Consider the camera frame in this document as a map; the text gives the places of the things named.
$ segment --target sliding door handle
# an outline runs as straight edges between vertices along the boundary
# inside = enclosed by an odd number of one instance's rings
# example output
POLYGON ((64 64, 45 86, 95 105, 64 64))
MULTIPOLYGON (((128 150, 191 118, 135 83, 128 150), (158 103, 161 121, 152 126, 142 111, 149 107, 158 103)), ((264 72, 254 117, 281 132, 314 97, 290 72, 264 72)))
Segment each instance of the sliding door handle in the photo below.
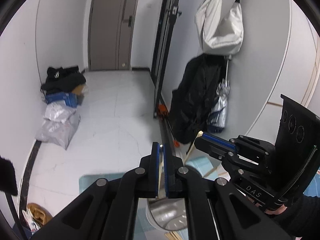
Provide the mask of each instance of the sliding door handle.
POLYGON ((122 20, 123 23, 128 23, 128 27, 132 25, 132 15, 129 16, 129 19, 122 20))

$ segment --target black baseboard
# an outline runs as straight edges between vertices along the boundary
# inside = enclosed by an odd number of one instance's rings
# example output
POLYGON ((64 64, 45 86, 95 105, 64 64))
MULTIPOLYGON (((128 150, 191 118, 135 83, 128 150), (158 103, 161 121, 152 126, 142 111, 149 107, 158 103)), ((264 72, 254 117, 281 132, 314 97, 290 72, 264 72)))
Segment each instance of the black baseboard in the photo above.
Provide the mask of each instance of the black baseboard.
POLYGON ((30 182, 32 168, 33 168, 33 165, 35 164, 35 160, 36 160, 40 145, 41 145, 41 141, 36 140, 31 150, 31 154, 29 156, 27 166, 22 177, 21 192, 20 192, 20 199, 19 199, 19 219, 21 224, 26 228, 28 228, 29 226, 24 220, 22 210, 27 210, 29 182, 30 182))
POLYGON ((148 67, 132 67, 131 69, 133 71, 148 71, 148 72, 150 72, 150 68, 148 68, 148 67))

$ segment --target marble floor tile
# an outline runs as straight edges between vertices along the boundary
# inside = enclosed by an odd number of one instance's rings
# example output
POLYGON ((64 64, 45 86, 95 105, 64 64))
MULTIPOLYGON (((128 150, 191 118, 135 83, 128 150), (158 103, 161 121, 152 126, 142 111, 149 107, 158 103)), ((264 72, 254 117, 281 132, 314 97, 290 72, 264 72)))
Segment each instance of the marble floor tile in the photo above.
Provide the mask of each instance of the marble floor tile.
POLYGON ((126 172, 161 142, 153 119, 154 86, 148 72, 85 73, 88 92, 77 111, 81 121, 64 150, 42 143, 31 173, 28 202, 56 215, 79 193, 83 175, 126 172))

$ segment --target gray plastic bag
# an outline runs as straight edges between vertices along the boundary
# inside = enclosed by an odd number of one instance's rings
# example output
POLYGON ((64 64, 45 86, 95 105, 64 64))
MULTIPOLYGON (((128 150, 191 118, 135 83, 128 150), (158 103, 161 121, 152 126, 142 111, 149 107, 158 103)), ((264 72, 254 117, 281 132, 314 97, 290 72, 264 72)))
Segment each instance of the gray plastic bag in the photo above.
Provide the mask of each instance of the gray plastic bag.
POLYGON ((76 133, 80 115, 76 112, 65 123, 45 120, 41 129, 36 133, 36 139, 50 142, 66 149, 73 135, 76 133))
POLYGON ((66 106, 65 101, 52 102, 47 105, 43 118, 54 122, 65 123, 75 111, 75 108, 66 106))

